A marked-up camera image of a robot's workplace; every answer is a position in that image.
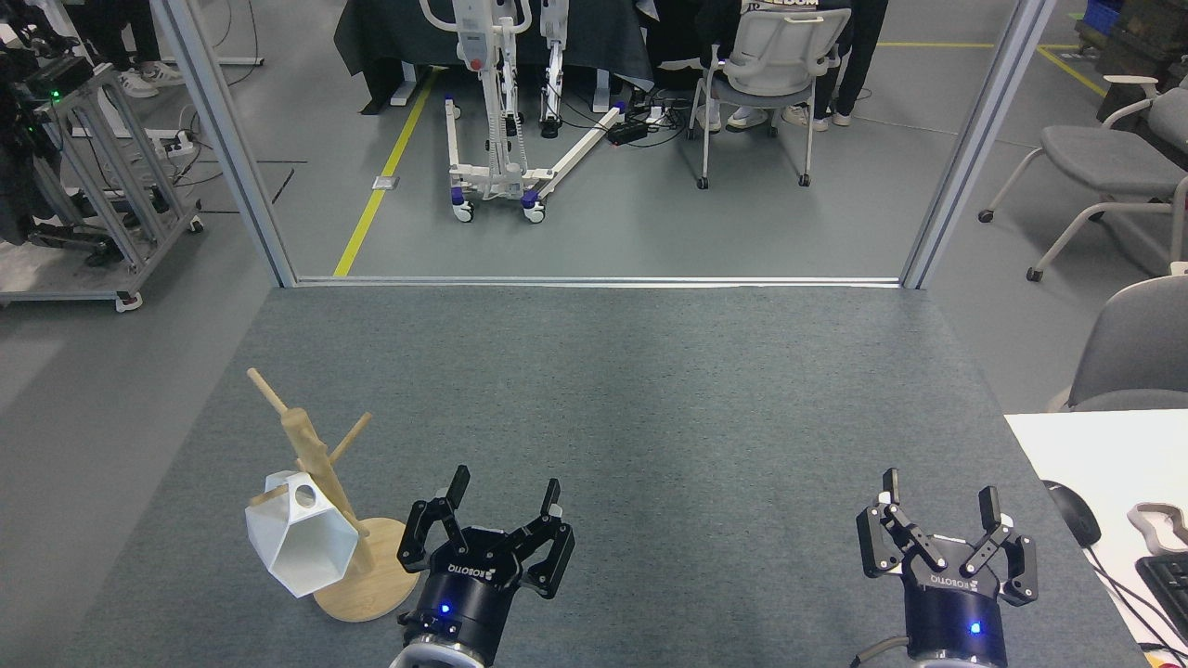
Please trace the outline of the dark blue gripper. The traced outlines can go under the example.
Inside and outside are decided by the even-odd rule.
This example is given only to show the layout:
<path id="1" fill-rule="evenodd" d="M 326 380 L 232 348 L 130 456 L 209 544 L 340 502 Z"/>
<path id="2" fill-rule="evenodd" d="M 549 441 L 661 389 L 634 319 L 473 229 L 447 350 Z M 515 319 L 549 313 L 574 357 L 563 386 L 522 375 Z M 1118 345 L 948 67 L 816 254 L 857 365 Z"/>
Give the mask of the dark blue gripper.
<path id="1" fill-rule="evenodd" d="M 560 479 L 550 478 L 541 511 L 514 532 L 459 527 L 457 510 L 470 485 L 459 465 L 444 494 L 412 504 L 398 548 L 407 573 L 429 567 L 419 603 L 400 616 L 399 664 L 494 664 L 519 585 L 552 599 L 567 571 L 575 532 L 562 519 Z M 429 557 L 426 538 L 441 521 L 448 542 Z M 546 557 L 523 562 L 550 543 Z"/>
<path id="2" fill-rule="evenodd" d="M 930 537 L 899 503 L 899 470 L 881 477 L 876 500 L 857 515 L 864 573 L 877 578 L 904 563 L 906 653 L 914 660 L 1005 660 L 998 593 L 1013 606 L 1037 600 L 1037 549 L 1001 513 L 997 489 L 977 494 L 984 536 L 963 540 Z M 1001 580 L 988 560 L 1005 550 Z"/>

